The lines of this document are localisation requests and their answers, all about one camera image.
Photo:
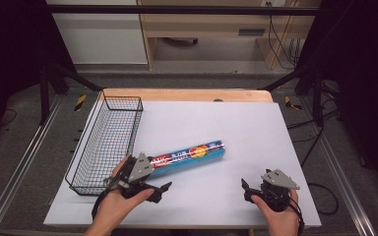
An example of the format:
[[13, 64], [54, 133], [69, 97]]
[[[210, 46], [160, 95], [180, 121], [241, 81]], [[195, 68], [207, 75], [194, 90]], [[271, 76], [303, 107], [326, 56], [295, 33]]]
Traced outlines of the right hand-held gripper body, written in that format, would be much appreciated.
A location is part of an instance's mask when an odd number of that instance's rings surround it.
[[267, 169], [261, 178], [261, 191], [269, 208], [276, 212], [286, 210], [289, 204], [289, 190], [299, 190], [299, 185], [280, 169]]

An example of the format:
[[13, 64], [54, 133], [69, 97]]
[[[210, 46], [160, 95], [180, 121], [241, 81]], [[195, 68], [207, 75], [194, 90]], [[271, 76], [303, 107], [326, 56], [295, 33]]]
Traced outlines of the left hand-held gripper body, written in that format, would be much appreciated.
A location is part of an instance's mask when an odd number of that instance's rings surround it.
[[146, 183], [153, 172], [151, 161], [143, 152], [137, 157], [125, 157], [104, 180], [106, 189], [103, 194], [106, 196], [112, 191], [119, 190], [122, 197], [130, 199], [144, 190], [153, 188]]

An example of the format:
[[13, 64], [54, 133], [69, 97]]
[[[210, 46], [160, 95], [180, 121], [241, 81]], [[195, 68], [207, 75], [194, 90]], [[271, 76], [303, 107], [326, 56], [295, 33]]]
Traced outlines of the colourful toothpaste box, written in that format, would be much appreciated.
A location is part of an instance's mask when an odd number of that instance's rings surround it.
[[223, 141], [217, 140], [193, 147], [151, 157], [154, 168], [152, 177], [159, 177], [176, 171], [221, 160], [225, 154]]

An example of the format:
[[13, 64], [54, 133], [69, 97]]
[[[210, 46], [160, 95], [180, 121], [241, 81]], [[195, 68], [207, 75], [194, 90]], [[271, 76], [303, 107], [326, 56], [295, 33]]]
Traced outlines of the black wire basket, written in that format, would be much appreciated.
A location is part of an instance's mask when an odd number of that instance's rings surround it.
[[104, 179], [133, 153], [143, 111], [139, 96], [99, 93], [65, 175], [73, 192], [97, 196], [105, 189]]

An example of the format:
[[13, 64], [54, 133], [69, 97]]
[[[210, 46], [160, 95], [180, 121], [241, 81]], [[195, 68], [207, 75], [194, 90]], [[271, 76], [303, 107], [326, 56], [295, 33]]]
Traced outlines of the person's right hand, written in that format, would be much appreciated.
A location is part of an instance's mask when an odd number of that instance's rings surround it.
[[281, 212], [273, 211], [261, 198], [252, 197], [254, 204], [266, 218], [271, 236], [298, 236], [300, 220], [295, 212], [297, 210], [298, 195], [293, 189], [289, 190], [289, 194], [291, 206]]

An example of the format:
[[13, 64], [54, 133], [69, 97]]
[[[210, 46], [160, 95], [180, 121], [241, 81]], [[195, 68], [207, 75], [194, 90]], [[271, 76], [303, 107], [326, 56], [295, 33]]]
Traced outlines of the person's left hand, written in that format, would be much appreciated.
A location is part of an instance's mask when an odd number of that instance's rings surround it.
[[115, 187], [99, 204], [95, 218], [84, 236], [110, 236], [112, 230], [153, 193], [153, 189], [146, 189], [130, 199], [125, 199], [121, 195], [120, 188]]

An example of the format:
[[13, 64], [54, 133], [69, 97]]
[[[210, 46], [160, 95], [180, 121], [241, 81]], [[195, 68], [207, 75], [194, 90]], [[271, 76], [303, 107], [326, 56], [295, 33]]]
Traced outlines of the white table mat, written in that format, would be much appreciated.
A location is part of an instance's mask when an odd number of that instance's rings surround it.
[[272, 102], [147, 101], [135, 152], [159, 155], [221, 140], [221, 160], [159, 176], [169, 183], [159, 203], [144, 202], [122, 221], [125, 228], [263, 228], [263, 214], [241, 187], [257, 187], [268, 169], [279, 169], [299, 187], [306, 226], [321, 224], [285, 126]]

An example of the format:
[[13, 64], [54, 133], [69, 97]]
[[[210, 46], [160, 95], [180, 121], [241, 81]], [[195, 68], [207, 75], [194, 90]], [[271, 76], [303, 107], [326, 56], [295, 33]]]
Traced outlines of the wooden table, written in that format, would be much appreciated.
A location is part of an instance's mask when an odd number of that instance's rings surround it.
[[189, 88], [105, 88], [106, 96], [139, 96], [143, 101], [228, 101], [268, 102], [274, 100], [266, 90], [256, 89], [189, 89]]

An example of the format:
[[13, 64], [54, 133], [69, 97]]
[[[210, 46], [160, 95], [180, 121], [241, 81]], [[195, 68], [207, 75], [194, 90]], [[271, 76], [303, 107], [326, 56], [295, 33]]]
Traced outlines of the white cabinet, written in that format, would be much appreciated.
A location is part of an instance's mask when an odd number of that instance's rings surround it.
[[138, 14], [53, 14], [76, 65], [146, 64]]

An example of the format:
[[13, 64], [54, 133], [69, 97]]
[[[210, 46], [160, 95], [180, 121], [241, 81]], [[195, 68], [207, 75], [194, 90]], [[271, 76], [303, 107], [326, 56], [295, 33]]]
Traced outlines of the dark curtain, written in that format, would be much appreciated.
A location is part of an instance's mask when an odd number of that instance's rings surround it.
[[378, 0], [321, 0], [320, 8], [331, 13], [314, 19], [298, 65], [327, 41], [317, 68], [339, 85], [351, 135], [378, 172]]
[[75, 66], [46, 0], [0, 0], [0, 120], [11, 95], [39, 83], [39, 72]]

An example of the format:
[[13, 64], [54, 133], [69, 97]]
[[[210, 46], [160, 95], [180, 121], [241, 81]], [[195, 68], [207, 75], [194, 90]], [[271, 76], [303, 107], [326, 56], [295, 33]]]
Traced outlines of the wooden desk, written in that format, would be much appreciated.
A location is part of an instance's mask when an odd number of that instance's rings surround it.
[[[322, 0], [136, 0], [140, 6], [225, 6], [318, 8]], [[269, 69], [285, 53], [283, 45], [290, 39], [306, 39], [312, 16], [251, 15], [176, 15], [142, 14], [143, 32], [148, 39], [147, 53], [154, 58], [157, 38], [241, 37], [255, 38]]]

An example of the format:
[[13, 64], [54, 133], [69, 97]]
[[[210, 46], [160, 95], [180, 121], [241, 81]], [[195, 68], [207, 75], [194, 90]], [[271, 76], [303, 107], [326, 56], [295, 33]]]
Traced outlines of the aluminium floor rail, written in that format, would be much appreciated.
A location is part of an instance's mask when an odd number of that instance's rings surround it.
[[346, 173], [342, 169], [336, 154], [324, 134], [326, 129], [313, 125], [313, 130], [319, 136], [318, 150], [325, 159], [325, 168], [330, 171], [330, 178], [336, 184], [337, 200], [339, 201], [339, 211], [331, 215], [321, 214], [323, 226], [326, 221], [330, 220], [333, 230], [340, 232], [340, 227], [345, 226], [347, 222], [353, 224], [353, 234], [359, 236], [376, 236], [375, 230], [369, 220], [353, 186], [349, 182]]
[[22, 185], [27, 172], [30, 169], [32, 162], [35, 159], [48, 130], [50, 129], [55, 116], [60, 108], [60, 104], [63, 101], [62, 95], [55, 95], [53, 102], [49, 109], [49, 114], [44, 119], [43, 123], [38, 126], [34, 136], [32, 137], [28, 148], [24, 152], [21, 160], [19, 161], [15, 171], [11, 178], [7, 182], [2, 194], [0, 195], [0, 224], [11, 205], [14, 197], [16, 196], [20, 186]]

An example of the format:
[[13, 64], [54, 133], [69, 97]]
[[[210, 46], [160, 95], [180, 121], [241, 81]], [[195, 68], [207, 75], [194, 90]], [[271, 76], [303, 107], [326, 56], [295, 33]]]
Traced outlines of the black metal frame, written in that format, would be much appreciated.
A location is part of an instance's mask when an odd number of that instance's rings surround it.
[[[316, 16], [318, 10], [316, 8], [287, 8], [281, 7], [273, 9], [271, 7], [225, 7], [225, 6], [140, 6], [140, 5], [97, 5], [97, 4], [68, 4], [64, 3], [51, 3], [47, 4], [44, 8], [46, 12], [52, 14], [176, 14], [176, 15], [251, 15], [251, 16]], [[151, 67], [153, 65], [153, 59], [150, 59], [147, 53], [148, 39], [145, 37], [143, 32], [142, 20], [141, 28], [145, 42], [147, 63], [141, 65], [147, 65]], [[122, 64], [88, 64], [90, 65], [107, 65], [115, 66]], [[51, 64], [45, 66], [48, 70], [53, 70], [59, 72], [65, 76], [70, 76], [75, 78], [86, 87], [98, 90], [99, 87], [80, 78], [77, 75], [76, 70], [73, 71], [66, 69], [58, 64]]]

